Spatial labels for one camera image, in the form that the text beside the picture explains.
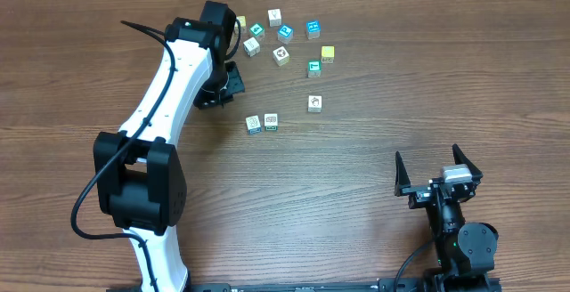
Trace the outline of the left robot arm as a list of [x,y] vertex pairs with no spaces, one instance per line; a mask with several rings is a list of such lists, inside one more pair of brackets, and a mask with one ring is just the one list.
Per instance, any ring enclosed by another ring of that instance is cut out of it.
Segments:
[[142,273],[140,291],[189,291],[176,225],[187,184],[177,143],[192,108],[224,106],[245,85],[232,56],[239,42],[237,16],[227,4],[207,1],[198,20],[176,18],[163,31],[134,24],[164,52],[159,69],[131,117],[116,133],[94,141],[101,211],[131,241]]

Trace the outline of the white block green edge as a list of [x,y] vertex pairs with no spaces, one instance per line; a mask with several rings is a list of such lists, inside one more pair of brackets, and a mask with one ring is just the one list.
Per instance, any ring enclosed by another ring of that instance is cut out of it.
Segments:
[[264,115],[264,126],[266,131],[277,131],[279,122],[277,113],[266,113]]

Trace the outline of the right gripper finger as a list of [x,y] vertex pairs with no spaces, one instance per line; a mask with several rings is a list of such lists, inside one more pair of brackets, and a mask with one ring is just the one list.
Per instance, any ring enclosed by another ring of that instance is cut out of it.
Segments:
[[395,153],[395,195],[402,196],[406,194],[408,188],[411,187],[411,181],[407,174],[402,156],[399,151]]
[[463,153],[460,149],[459,145],[454,143],[452,145],[452,154],[456,165],[466,165],[469,172],[472,175],[472,182],[475,184],[479,184],[481,179],[483,178],[483,172],[476,167]]

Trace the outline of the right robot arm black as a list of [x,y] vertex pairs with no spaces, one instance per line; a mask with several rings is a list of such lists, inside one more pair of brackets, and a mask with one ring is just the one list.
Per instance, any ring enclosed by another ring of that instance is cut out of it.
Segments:
[[395,275],[393,290],[414,257],[429,247],[436,250],[438,266],[424,271],[410,291],[500,291],[498,279],[488,277],[495,267],[498,231],[489,223],[468,223],[460,205],[476,196],[484,174],[456,144],[454,164],[426,185],[413,186],[402,156],[395,154],[395,195],[406,196],[410,209],[425,209],[432,239],[417,248]]

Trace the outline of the white block blue edge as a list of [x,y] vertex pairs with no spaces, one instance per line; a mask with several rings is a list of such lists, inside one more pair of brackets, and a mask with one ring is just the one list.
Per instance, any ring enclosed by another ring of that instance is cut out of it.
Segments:
[[262,132],[262,126],[258,115],[247,117],[246,126],[248,134],[258,134]]

